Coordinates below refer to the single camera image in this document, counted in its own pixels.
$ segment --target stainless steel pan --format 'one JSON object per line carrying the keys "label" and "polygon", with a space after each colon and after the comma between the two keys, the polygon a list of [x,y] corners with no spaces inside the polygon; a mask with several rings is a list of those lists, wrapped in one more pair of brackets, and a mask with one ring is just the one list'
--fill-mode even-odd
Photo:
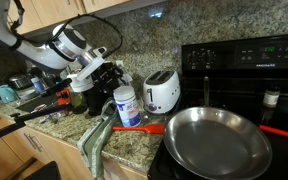
{"label": "stainless steel pan", "polygon": [[[208,78],[205,104],[208,106]],[[208,179],[253,179],[269,167],[271,145],[257,126],[227,110],[185,109],[168,122],[164,143],[189,171]]]}

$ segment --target pan handle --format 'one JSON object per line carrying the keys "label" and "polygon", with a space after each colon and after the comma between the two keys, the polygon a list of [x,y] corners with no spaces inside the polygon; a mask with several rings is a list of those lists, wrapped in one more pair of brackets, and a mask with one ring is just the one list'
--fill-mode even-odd
{"label": "pan handle", "polygon": [[204,100],[205,100],[205,107],[210,106],[210,81],[207,76],[204,77]]}

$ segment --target toaster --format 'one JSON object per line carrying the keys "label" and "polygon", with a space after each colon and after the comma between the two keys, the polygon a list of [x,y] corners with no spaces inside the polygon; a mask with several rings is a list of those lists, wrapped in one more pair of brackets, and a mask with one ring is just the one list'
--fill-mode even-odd
{"label": "toaster", "polygon": [[157,71],[149,75],[143,84],[143,100],[146,111],[164,114],[172,110],[181,94],[176,71]]}

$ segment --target plastic container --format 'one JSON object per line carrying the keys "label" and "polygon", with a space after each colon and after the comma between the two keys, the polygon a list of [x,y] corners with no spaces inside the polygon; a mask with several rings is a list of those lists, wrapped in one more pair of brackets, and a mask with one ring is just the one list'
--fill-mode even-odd
{"label": "plastic container", "polygon": [[37,77],[32,78],[31,81],[37,92],[41,93],[44,91],[43,85]]}
{"label": "plastic container", "polygon": [[268,108],[275,108],[279,96],[280,96],[279,86],[272,83],[265,91],[263,105]]}
{"label": "plastic container", "polygon": [[141,118],[135,99],[134,88],[121,86],[114,90],[114,99],[124,127],[136,127]]}

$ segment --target black stove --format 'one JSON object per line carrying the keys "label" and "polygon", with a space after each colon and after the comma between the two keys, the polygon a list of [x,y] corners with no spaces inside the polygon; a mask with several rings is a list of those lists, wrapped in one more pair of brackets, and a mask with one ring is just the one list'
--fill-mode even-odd
{"label": "black stove", "polygon": [[[256,125],[288,131],[288,35],[182,46],[182,95],[175,112],[203,106],[203,79],[210,79],[210,105]],[[265,89],[281,87],[276,108],[263,106]],[[257,179],[288,179],[288,138],[265,133],[273,159]],[[176,162],[164,142],[148,172],[152,180],[204,179]]]}

